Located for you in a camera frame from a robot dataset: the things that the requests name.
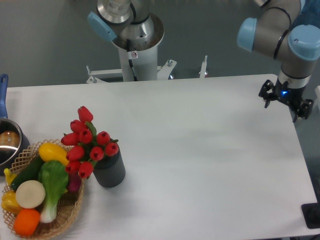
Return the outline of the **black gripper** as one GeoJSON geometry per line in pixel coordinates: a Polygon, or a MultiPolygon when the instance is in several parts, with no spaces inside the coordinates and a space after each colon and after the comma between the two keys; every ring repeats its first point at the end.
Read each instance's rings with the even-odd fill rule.
{"type": "Polygon", "coordinates": [[[289,88],[281,83],[274,85],[269,79],[262,85],[258,96],[263,98],[264,107],[267,108],[272,101],[279,101],[290,108],[294,113],[293,123],[298,118],[307,120],[312,113],[314,101],[302,99],[304,88],[289,88]]]}

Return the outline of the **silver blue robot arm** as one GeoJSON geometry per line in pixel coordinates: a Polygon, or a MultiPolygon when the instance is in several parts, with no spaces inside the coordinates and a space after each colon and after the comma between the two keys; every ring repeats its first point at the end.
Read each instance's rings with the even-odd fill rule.
{"type": "Polygon", "coordinates": [[[242,23],[237,44],[249,51],[281,62],[276,83],[267,80],[259,91],[267,108],[278,101],[294,113],[295,119],[307,119],[314,101],[303,92],[320,58],[320,28],[316,19],[301,19],[307,13],[306,0],[258,0],[262,16],[242,23]]]}

